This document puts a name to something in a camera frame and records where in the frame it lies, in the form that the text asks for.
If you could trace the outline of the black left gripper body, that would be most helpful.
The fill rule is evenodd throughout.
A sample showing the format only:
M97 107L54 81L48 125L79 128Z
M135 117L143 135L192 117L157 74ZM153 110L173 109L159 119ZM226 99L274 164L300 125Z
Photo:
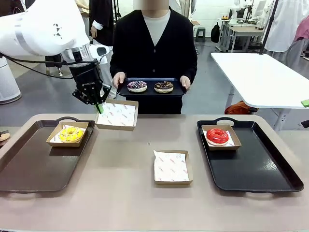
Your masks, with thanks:
M80 67L69 67L76 83L76 90L72 95L85 104L103 103L100 91L103 82L100 79L97 65L88 63Z

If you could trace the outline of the person's right hand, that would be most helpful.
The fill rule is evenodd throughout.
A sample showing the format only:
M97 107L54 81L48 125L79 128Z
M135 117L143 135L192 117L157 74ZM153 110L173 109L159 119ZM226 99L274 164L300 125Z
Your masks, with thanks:
M126 74L124 72L118 72L113 77L113 86L117 89L119 85L123 84L126 78Z

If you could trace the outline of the person's left hand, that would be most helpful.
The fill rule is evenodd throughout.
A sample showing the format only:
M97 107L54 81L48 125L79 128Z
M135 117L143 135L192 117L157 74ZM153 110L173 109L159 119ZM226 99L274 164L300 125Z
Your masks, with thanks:
M180 83L181 85L186 89L186 90L189 90L190 89L190 86L191 86L191 81L190 79L187 77L187 76L181 76L180 77Z

